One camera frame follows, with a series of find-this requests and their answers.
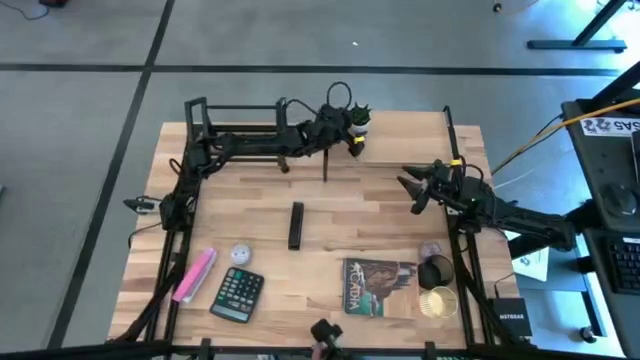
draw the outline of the calculator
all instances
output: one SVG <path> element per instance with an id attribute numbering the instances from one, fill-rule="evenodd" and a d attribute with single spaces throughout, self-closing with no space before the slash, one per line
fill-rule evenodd
<path id="1" fill-rule="evenodd" d="M 264 277 L 231 267 L 209 312 L 227 320 L 247 323 L 262 291 Z"/>

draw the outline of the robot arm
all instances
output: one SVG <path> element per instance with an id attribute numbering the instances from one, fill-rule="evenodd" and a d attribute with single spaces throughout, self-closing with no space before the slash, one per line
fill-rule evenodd
<path id="1" fill-rule="evenodd" d="M 497 197 L 482 179 L 462 175 L 451 176 L 451 167 L 436 160 L 427 167 L 403 168 L 419 183 L 399 176 L 415 201 L 411 212 L 420 214 L 429 199 L 458 212 L 460 228 L 477 233 L 482 227 L 509 230 L 521 234 L 509 242 L 512 258 L 518 258 L 546 246 L 560 251 L 575 247 L 575 230 L 560 215 L 549 215 L 524 209 Z"/>
<path id="2" fill-rule="evenodd" d="M 328 103 L 330 91 L 337 84 L 345 86 L 349 92 L 349 102 L 346 107 L 336 108 Z M 313 113 L 315 118 L 296 125 L 288 125 L 287 109 L 292 103 L 301 104 Z M 358 108 L 356 105 L 348 109 L 350 103 L 351 90 L 346 84 L 340 82 L 334 83 L 329 88 L 327 103 L 318 111 L 312 110 L 297 99 L 285 101 L 282 98 L 275 106 L 208 106 L 205 98 L 187 101 L 185 103 L 187 142 L 183 162 L 177 166 L 178 182 L 173 192 L 166 195 L 159 206 L 162 228 L 180 231 L 190 226 L 201 180 L 222 169 L 235 156 L 281 158 L 311 156 L 340 142 L 347 143 L 352 156 L 358 156 L 364 149 L 364 138 L 352 135 L 349 129 L 354 111 L 359 110 L 361 113 L 363 108 Z M 193 121 L 192 109 L 195 106 L 200 106 L 202 124 L 196 125 Z M 264 131 L 255 131 L 256 133 L 247 133 L 242 130 L 242 126 L 214 126 L 209 120 L 209 109 L 275 110 L 276 125 L 263 126 Z"/>

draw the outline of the black metal frame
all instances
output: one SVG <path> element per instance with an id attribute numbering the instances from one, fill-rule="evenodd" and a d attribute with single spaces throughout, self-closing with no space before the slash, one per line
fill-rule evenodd
<path id="1" fill-rule="evenodd" d="M 286 115 L 283 115 L 283 114 L 286 114 L 286 112 L 284 111 L 283 107 L 279 104 L 282 104 L 282 101 L 278 101 L 275 107 L 273 106 L 217 106 L 217 105 L 209 106 L 209 105 L 206 105 L 206 100 L 204 98 L 188 101 L 187 103 L 185 103 L 185 113 L 186 113 L 186 122 L 187 122 L 187 145 L 185 146 L 185 154 L 186 154 L 186 149 L 189 146 L 189 143 L 195 140 L 196 134 L 202 131 L 204 136 L 207 136 L 209 132 L 209 129 L 207 129 L 208 127 L 213 127 L 215 128 L 216 131 L 234 131 L 234 132 L 265 132 L 265 131 L 271 131 L 274 129 L 273 126 L 264 126 L 264 125 L 257 126 L 257 127 L 245 126 L 245 125 L 233 125 L 233 126 L 225 127 L 225 126 L 214 125 L 211 123 L 208 117 L 208 113 L 207 113 L 208 109 L 252 109 L 252 110 L 274 109 L 276 110 L 276 127 L 278 126 L 285 127 L 287 120 L 286 120 Z M 201 106 L 202 125 L 195 124 L 193 121 L 193 115 L 192 115 L 191 109 L 196 105 Z M 455 134 L 455 128 L 453 126 L 453 121 L 451 118 L 451 112 L 448 106 L 445 107 L 443 111 L 447 117 L 447 129 L 448 129 L 449 139 L 451 142 L 452 154 L 454 159 L 457 159 L 460 157 L 460 154 L 458 151 L 457 138 Z M 326 164 L 328 162 L 328 156 L 326 155 L 326 151 L 325 151 L 324 160 L 325 160 L 324 168 L 326 169 Z M 462 173 L 460 172 L 459 168 L 454 168 L 453 176 L 462 176 Z M 460 227 L 458 227 L 457 225 L 457 216 L 453 214 L 447 214 L 446 219 L 447 219 L 447 227 L 450 229 L 449 239 L 451 242 L 454 269 L 456 271 L 456 277 L 457 277 L 456 286 L 458 289 L 458 296 L 459 296 L 459 303 L 460 303 L 459 304 L 460 315 L 462 319 L 463 332 L 464 332 L 465 342 L 467 346 L 476 344 L 476 341 L 474 338 L 473 321 L 471 318 L 471 310 L 469 308 L 469 299 L 467 296 L 467 291 L 471 292 L 472 296 L 474 297 L 474 299 L 476 300 L 480 308 L 480 319 L 482 323 L 482 331 L 484 335 L 485 344 L 489 344 L 489 345 L 495 344 L 495 340 L 494 340 L 494 331 L 495 331 L 495 334 L 500 338 L 502 344 L 523 345 L 524 343 L 515 339 L 513 335 L 510 333 L 510 331 L 500 322 L 495 311 L 493 310 L 493 308 L 490 306 L 490 304 L 486 299 L 475 234 L 470 232 L 465 233 L 467 246 L 468 246 L 467 252 L 468 252 L 472 273 L 473 273 L 473 275 L 471 275 L 471 273 L 469 273 L 469 271 L 467 270 L 466 265 L 464 264 L 464 260 L 462 258 L 462 251 L 461 251 L 459 240 L 458 240 L 461 234 L 461 231 L 460 231 Z M 193 223 L 191 222 L 189 223 L 188 227 L 185 228 L 184 231 L 182 232 L 183 236 L 182 236 L 182 243 L 180 246 L 180 252 L 178 254 L 173 254 L 175 255 L 173 257 L 171 256 L 171 249 L 174 247 L 174 240 L 177 235 L 177 231 L 167 231 L 162 258 L 158 266 L 158 279 L 156 282 L 156 290 L 160 289 L 163 283 L 167 280 L 167 273 L 168 273 L 168 269 L 171 261 L 175 262 L 174 268 L 178 273 L 178 277 L 176 278 L 176 281 L 174 283 L 174 290 L 175 290 L 175 286 L 177 286 L 179 281 L 182 279 L 184 272 L 186 270 L 186 258 L 188 256 L 189 246 L 191 242 L 192 226 L 193 226 Z M 167 315 L 166 325 L 165 325 L 165 332 L 164 332 L 162 341 L 168 341 L 169 343 L 171 343 L 171 341 L 173 340 L 178 308 L 179 308 L 179 303 L 175 301 L 171 301 L 169 312 Z M 158 316 L 159 316 L 159 311 L 157 311 L 154 314 L 152 321 L 149 323 L 147 327 L 146 334 L 145 334 L 145 341 L 147 342 L 155 340 Z M 180 347 L 180 348 L 183 351 L 191 351 L 190 353 L 191 355 L 195 355 L 198 351 L 200 351 L 200 347 L 197 347 L 197 346 Z M 225 353 L 225 352 L 226 353 L 232 353 L 232 352 L 245 353 L 246 351 L 249 351 L 249 353 L 273 353 L 274 351 L 277 351 L 280 353 L 282 350 L 282 349 L 278 349 L 278 350 L 276 349 L 277 348 L 271 348 L 271 347 L 265 347 L 265 348 L 218 347 L 217 351 L 216 350 L 212 350 L 212 351 L 216 353 Z M 309 349 L 307 348 L 290 348 L 290 349 L 292 353 L 301 353 L 301 352 L 309 353 Z M 387 355 L 391 355 L 391 354 L 420 355 L 424 352 L 424 349 L 416 349 L 415 351 L 407 350 L 407 349 L 348 349 L 348 351 L 351 353 L 362 353 L 362 354 L 371 354 L 372 352 L 377 351 L 377 352 L 383 352 L 384 354 L 387 354 Z M 459 356 L 459 355 L 463 355 L 464 353 L 465 353 L 464 350 L 456 350 L 456 351 L 447 350 L 444 352 L 438 350 L 439 356 Z"/>
<path id="2" fill-rule="evenodd" d="M 574 40 L 529 40 L 532 50 L 613 50 L 619 54 L 627 49 L 624 40 L 591 40 L 627 0 L 609 0 Z"/>

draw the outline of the small round object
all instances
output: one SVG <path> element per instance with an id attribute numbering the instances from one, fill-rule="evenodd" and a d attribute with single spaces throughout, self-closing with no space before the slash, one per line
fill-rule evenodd
<path id="1" fill-rule="evenodd" d="M 425 291 L 420 294 L 420 311 L 430 318 L 451 317 L 458 312 L 458 296 L 444 286 Z"/>
<path id="2" fill-rule="evenodd" d="M 619 183 L 608 183 L 602 187 L 604 208 L 617 217 L 631 216 L 636 213 L 638 199 L 631 188 Z"/>
<path id="3" fill-rule="evenodd" d="M 231 261 L 234 265 L 246 265 L 251 260 L 251 249 L 245 244 L 236 244 L 231 248 Z"/>
<path id="4" fill-rule="evenodd" d="M 593 333 L 593 329 L 591 328 L 591 326 L 583 327 L 582 329 L 580 329 L 580 337 L 582 338 L 582 340 L 589 344 L 593 344 L 598 340 Z"/>
<path id="5" fill-rule="evenodd" d="M 434 242 L 425 241 L 420 247 L 420 259 L 422 259 L 422 261 L 426 260 L 431 255 L 436 255 L 440 253 L 442 253 L 442 248 L 440 247 L 440 244 L 438 244 L 435 241 Z"/>

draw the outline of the yellow cable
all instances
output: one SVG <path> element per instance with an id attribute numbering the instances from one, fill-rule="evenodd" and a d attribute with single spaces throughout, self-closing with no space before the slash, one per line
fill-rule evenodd
<path id="1" fill-rule="evenodd" d="M 533 145 L 535 145 L 536 141 L 541 139 L 543 136 L 550 134 L 560 128 L 563 128 L 565 126 L 577 123 L 580 120 L 584 120 L 586 118 L 590 118 L 590 117 L 596 117 L 599 115 L 602 115 L 604 113 L 608 113 L 610 111 L 614 111 L 614 110 L 618 110 L 618 109 L 622 109 L 631 105 L 635 105 L 635 104 L 640 104 L 640 98 L 638 99 L 634 99 L 634 100 L 629 100 L 629 101 L 625 101 L 623 103 L 617 104 L 617 105 L 612 105 L 612 106 L 608 106 L 604 109 L 600 109 L 600 110 L 596 110 L 593 112 L 590 112 L 588 114 L 584 114 L 584 115 L 580 115 L 578 117 L 575 117 L 573 119 L 569 119 L 566 121 L 561 122 L 558 125 L 554 125 L 548 129 L 546 129 L 545 131 L 541 132 L 540 134 L 534 136 L 533 138 L 531 138 L 531 140 L 529 140 L 528 143 L 526 143 L 524 146 L 520 147 L 518 150 L 514 151 L 511 155 L 509 155 L 509 157 L 507 157 L 503 162 L 500 163 L 500 165 L 498 165 L 495 169 L 491 170 L 491 174 L 495 174 L 498 170 L 502 169 L 509 161 L 511 161 L 511 159 L 513 159 L 514 157 L 522 154 L 523 152 L 527 151 L 527 149 Z"/>

